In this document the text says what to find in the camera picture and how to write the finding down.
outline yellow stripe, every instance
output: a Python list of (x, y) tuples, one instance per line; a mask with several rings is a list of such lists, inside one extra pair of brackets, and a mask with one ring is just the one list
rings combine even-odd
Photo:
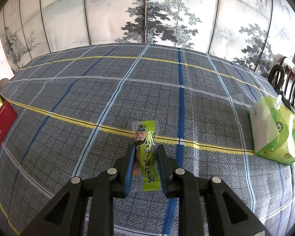
[[(104, 57), (108, 57), (108, 58), (128, 58), (128, 59), (137, 59), (138, 57), (135, 57), (135, 56), (86, 56), (86, 57), (78, 57), (78, 58), (68, 58), (68, 59), (62, 59), (62, 60), (57, 60), (57, 61), (53, 61), (53, 62), (49, 62), (49, 63), (45, 63), (45, 64), (40, 64), (40, 65), (36, 65), (36, 66), (30, 66), (30, 67), (27, 67), (27, 68), (33, 68), (33, 67), (37, 67), (37, 66), (43, 66), (43, 65), (48, 65), (48, 64), (51, 64), (51, 63), (56, 63), (56, 62), (63, 62), (63, 61), (71, 61), (71, 60), (75, 60), (75, 59), (91, 59), (91, 58), (104, 58)], [(158, 59), (158, 58), (150, 58), (150, 57), (142, 57), (141, 59), (145, 59), (145, 60), (152, 60), (152, 61), (160, 61), (160, 62), (166, 62), (166, 63), (173, 63), (173, 64), (179, 64), (179, 62), (176, 62), (176, 61), (171, 61), (171, 60), (165, 60), (165, 59)], [(189, 67), (195, 67), (195, 68), (199, 68), (199, 69), (202, 69), (202, 70), (206, 70), (208, 72), (212, 72), (212, 73), (217, 73), (213, 70), (210, 70), (210, 69), (207, 69), (207, 68), (204, 68), (204, 67), (199, 67), (199, 66), (195, 66), (195, 65), (190, 65), (190, 64), (186, 64), (186, 63), (181, 63), (182, 65), (185, 65), (185, 66), (189, 66)], [(220, 75), (223, 75), (225, 77), (229, 77), (229, 78), (232, 78), (236, 81), (239, 81), (239, 82), (242, 82), (242, 83), (245, 83), (245, 84), (248, 84), (254, 88), (257, 88), (258, 90), (268, 94), (269, 96), (275, 98), (273, 95), (271, 95), (270, 93), (266, 92), (265, 90), (263, 89), (260, 89), (258, 88), (256, 85), (253, 85), (253, 84), (250, 84), (250, 83), (247, 83), (245, 81), (242, 81), (240, 79), (237, 79), (233, 76), (230, 76), (230, 75), (225, 75), (225, 74), (222, 74), (222, 73), (219, 73)]]
[(11, 221), (9, 220), (9, 217), (8, 217), (8, 214), (6, 213), (6, 211), (4, 210), (1, 202), (0, 202), (0, 209), (2, 211), (2, 213), (4, 214), (4, 216), (7, 218), (8, 220), (8, 224), (9, 226), (12, 228), (12, 230), (17, 234), (17, 235), (20, 235), (19, 231), (13, 226), (13, 224), (11, 223)]
[[(55, 118), (57, 120), (62, 120), (62, 121), (72, 123), (72, 124), (75, 124), (75, 125), (79, 125), (79, 126), (82, 126), (82, 127), (93, 129), (98, 125), (98, 124), (93, 123), (93, 122), (88, 122), (88, 121), (76, 119), (76, 118), (73, 118), (73, 117), (65, 116), (65, 115), (62, 115), (62, 114), (58, 114), (58, 113), (55, 113), (55, 112), (48, 112), (48, 111), (40, 109), (40, 108), (27, 106), (27, 105), (21, 104), (21, 103), (16, 102), (16, 101), (9, 100), (9, 102), (11, 102), (13, 104), (16, 104), (18, 106), (27, 108), (27, 109), (29, 109), (31, 111), (38, 112), (38, 113), (43, 114), (43, 115), (47, 115), (47, 116), (49, 115), (50, 117)], [(119, 136), (125, 136), (125, 137), (129, 137), (129, 138), (133, 138), (133, 134), (134, 134), (133, 131), (119, 129), (119, 128), (115, 128), (115, 127), (111, 127), (111, 126), (107, 126), (107, 125), (101, 125), (100, 126), (100, 131), (110, 133), (110, 134), (119, 135)], [(168, 137), (168, 136), (153, 136), (153, 139), (155, 140), (155, 142), (158, 142), (158, 143), (165, 143), (165, 144), (171, 144), (171, 145), (176, 145), (178, 143), (177, 138)], [(205, 144), (205, 143), (197, 143), (195, 141), (187, 140), (187, 139), (183, 139), (183, 140), (181, 140), (181, 142), (183, 142), (185, 146), (194, 147), (194, 148), (196, 148), (198, 150), (208, 150), (208, 151), (222, 152), (222, 153), (227, 153), (227, 154), (243, 154), (243, 149), (238, 149), (238, 148), (215, 146), (215, 145), (210, 145), (210, 144)], [(247, 153), (248, 154), (254, 154), (254, 151), (253, 150), (247, 150)]]

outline snack packet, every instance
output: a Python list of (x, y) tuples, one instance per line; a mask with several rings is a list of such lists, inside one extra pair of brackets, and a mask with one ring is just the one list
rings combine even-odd
[(160, 179), (152, 135), (157, 135), (158, 123), (154, 120), (133, 122), (132, 130), (136, 147), (134, 187), (137, 190), (157, 191), (160, 189)]

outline gray checkered fabric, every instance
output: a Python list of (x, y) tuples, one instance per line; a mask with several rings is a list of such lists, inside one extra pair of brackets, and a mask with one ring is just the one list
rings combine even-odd
[[(50, 53), (24, 68), (1, 92), (17, 102), (18, 114), (0, 148), (6, 235), (22, 232), (72, 176), (91, 178), (112, 167), (133, 139), (102, 129), (129, 131), (138, 120), (158, 120), (160, 136), (196, 142), (197, 148), (164, 147), (173, 158), (183, 150), (178, 163), (194, 175), (220, 176), (272, 235), (284, 235), (295, 223), (295, 163), (248, 155), (254, 148), (249, 107), (262, 96), (277, 96), (260, 75), (207, 54), (134, 43)], [(82, 127), (49, 112), (101, 126)], [(204, 218), (208, 234), (205, 212)], [(177, 202), (161, 191), (132, 188), (127, 199), (114, 201), (114, 231), (177, 235)]]

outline orange logo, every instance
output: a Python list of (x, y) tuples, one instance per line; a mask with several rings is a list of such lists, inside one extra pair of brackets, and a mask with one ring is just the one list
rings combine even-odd
[(284, 157), (285, 159), (289, 159), (289, 158), (292, 158), (292, 155), (290, 155), (289, 153), (286, 153), (283, 157)]
[(136, 176), (137, 174), (139, 174), (139, 170), (137, 168), (133, 169), (133, 175)]

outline brown round object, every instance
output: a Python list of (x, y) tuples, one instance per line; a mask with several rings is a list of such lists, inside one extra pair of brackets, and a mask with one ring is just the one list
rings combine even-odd
[(9, 81), (8, 78), (3, 78), (0, 80), (0, 91), (2, 90), (2, 88), (5, 86), (5, 84)]

